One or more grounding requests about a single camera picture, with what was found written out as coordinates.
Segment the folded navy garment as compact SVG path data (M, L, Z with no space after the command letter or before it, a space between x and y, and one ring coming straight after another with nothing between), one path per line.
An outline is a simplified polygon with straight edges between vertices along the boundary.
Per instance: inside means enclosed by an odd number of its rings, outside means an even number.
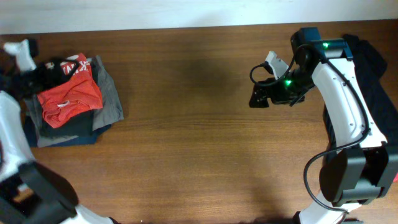
M84 146L93 145L97 139L112 127L111 124L93 131L91 136L69 136L49 139L40 137L32 119L28 116L22 126L30 147Z

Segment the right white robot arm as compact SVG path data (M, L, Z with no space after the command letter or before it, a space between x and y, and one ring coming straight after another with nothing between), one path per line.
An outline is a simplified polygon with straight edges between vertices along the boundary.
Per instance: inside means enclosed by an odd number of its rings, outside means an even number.
M290 63L267 54L260 67L270 77L254 82L249 105L295 105L309 90L319 90L330 147L318 154L324 159L320 191L292 223L345 223L350 212L387 194L397 174L397 148L374 120L347 42L292 40L292 48Z

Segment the black crumpled garment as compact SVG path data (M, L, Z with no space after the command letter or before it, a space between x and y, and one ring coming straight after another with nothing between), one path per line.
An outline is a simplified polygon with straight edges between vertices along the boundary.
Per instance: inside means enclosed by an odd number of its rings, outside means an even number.
M389 146L397 146L397 109L380 84L387 61L373 45L357 35L345 34L361 93L379 130Z

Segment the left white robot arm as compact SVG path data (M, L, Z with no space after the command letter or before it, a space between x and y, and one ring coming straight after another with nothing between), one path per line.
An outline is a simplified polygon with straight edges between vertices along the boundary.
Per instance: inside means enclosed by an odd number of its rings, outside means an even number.
M68 180L38 163L22 130L19 100L60 84L79 68L72 60L69 72L55 63L27 68L1 90L1 222L3 223L114 223L80 205Z

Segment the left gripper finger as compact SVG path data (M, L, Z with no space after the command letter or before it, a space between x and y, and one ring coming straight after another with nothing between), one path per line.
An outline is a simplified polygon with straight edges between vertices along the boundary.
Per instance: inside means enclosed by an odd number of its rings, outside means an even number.
M70 78L78 70L80 63L78 60L54 57L50 59L53 63L53 74L60 78Z
M55 88L68 82L70 76L63 70L44 70L40 72L40 92Z

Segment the orange t-shirt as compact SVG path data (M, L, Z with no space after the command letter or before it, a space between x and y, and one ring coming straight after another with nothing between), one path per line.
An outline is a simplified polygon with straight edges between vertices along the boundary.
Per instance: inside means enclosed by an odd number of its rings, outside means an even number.
M103 108L102 94L93 79L91 64L85 55L80 53L68 59L80 63L69 81L37 95L42 117L53 128L59 128L78 114Z

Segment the folded black garment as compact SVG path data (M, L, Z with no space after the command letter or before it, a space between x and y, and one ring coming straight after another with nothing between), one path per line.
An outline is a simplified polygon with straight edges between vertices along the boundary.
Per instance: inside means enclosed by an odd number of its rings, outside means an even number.
M89 136L93 132L93 112L87 111L70 118L59 128L51 127L43 121L39 133L43 137Z

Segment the folded grey garment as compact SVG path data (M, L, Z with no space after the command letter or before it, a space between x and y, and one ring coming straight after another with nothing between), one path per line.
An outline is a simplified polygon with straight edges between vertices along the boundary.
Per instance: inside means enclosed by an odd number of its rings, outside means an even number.
M102 59L99 55L88 59L91 63L93 79L98 85L103 98L103 108L93 110L93 131L102 128L109 124L114 124L124 119L122 104L119 99L114 80L111 75L106 71ZM25 100L25 105L28 109L27 116L29 116L34 125L37 134L42 125L42 107L39 103L37 96L33 96L29 100Z

